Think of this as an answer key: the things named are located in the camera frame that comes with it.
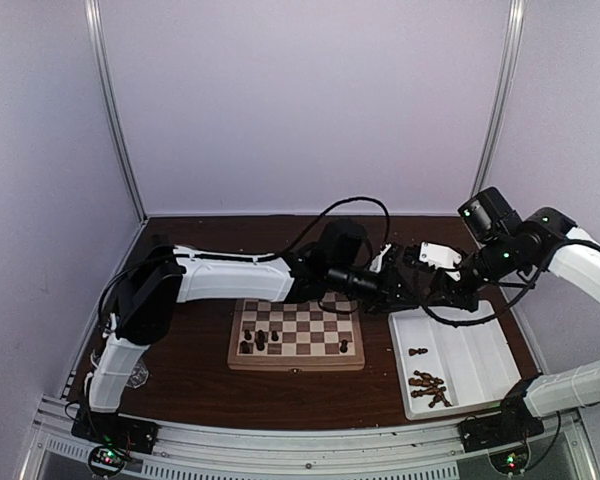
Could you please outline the brown chess pieces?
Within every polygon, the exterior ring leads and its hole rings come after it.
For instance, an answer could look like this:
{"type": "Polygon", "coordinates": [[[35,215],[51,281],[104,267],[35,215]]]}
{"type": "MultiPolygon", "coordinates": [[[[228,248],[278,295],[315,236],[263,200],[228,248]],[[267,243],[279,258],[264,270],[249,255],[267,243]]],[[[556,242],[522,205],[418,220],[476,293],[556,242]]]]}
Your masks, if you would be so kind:
{"type": "Polygon", "coordinates": [[[422,356],[429,352],[427,348],[410,348],[408,350],[408,355],[410,357],[422,356]]]}

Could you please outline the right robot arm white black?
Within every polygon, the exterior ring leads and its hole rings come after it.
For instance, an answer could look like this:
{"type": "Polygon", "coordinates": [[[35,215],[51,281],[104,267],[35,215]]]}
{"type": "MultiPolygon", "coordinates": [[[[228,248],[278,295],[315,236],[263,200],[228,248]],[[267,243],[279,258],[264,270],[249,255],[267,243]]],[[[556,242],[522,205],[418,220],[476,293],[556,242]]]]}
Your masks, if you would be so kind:
{"type": "MultiPolygon", "coordinates": [[[[443,317],[438,306],[474,311],[477,295],[511,274],[521,277],[517,305],[544,275],[559,279],[600,305],[600,242],[552,207],[522,218],[496,187],[488,187],[458,209],[478,247],[461,254],[431,242],[417,249],[418,261],[434,277],[420,300],[435,321],[453,327],[462,321],[443,317]]],[[[519,381],[505,395],[492,430],[499,440],[515,440],[531,424],[564,410],[600,404],[600,359],[554,374],[519,381]]]]}

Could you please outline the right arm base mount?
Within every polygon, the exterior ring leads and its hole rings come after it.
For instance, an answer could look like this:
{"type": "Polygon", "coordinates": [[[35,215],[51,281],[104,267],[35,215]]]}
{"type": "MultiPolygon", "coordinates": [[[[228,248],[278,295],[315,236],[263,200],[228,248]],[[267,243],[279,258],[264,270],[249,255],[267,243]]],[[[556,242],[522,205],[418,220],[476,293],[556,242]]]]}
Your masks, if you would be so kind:
{"type": "Polygon", "coordinates": [[[458,431],[464,451],[470,453],[521,443],[542,434],[545,429],[539,419],[506,423],[502,414],[495,414],[480,418],[469,417],[458,424],[458,431]]]}

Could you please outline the wooden chess board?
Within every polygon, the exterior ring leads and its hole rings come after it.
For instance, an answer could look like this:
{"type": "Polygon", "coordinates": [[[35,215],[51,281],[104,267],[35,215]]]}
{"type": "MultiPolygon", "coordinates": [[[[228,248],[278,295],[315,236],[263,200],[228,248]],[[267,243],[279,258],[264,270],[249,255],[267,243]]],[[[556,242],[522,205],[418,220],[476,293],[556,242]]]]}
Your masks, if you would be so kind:
{"type": "Polygon", "coordinates": [[[320,302],[270,303],[247,299],[236,302],[227,365],[242,371],[360,371],[365,366],[358,305],[346,296],[329,292],[320,302]],[[249,329],[253,339],[244,338],[249,329]],[[256,349],[259,330],[267,336],[264,351],[256,349]],[[271,332],[280,339],[271,340],[271,332]],[[339,351],[346,339],[348,352],[339,351]],[[242,354],[240,343],[250,343],[251,353],[242,354]]]}

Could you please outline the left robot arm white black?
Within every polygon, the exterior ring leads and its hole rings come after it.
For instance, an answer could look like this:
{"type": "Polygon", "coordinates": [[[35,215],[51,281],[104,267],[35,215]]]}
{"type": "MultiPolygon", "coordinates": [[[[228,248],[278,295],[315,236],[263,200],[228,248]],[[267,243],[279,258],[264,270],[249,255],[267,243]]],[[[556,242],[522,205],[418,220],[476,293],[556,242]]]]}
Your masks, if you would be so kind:
{"type": "Polygon", "coordinates": [[[99,300],[105,343],[85,379],[75,426],[103,444],[128,432],[118,416],[123,390],[145,351],[167,335],[179,303],[258,299],[294,304],[333,291],[370,313],[417,307],[395,261],[378,254],[356,265],[366,241],[365,228],[349,219],[329,222],[316,241],[261,255],[202,251],[157,237],[147,256],[116,275],[99,300]]]}

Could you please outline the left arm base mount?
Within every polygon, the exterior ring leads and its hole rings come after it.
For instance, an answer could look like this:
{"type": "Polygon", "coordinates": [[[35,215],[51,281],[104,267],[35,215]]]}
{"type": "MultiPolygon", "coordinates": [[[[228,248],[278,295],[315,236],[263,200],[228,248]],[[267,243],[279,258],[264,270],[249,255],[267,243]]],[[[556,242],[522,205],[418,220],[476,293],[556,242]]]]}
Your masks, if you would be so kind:
{"type": "Polygon", "coordinates": [[[78,400],[78,411],[71,434],[93,443],[113,447],[123,453],[151,454],[159,427],[155,422],[93,412],[85,397],[78,400]]]}

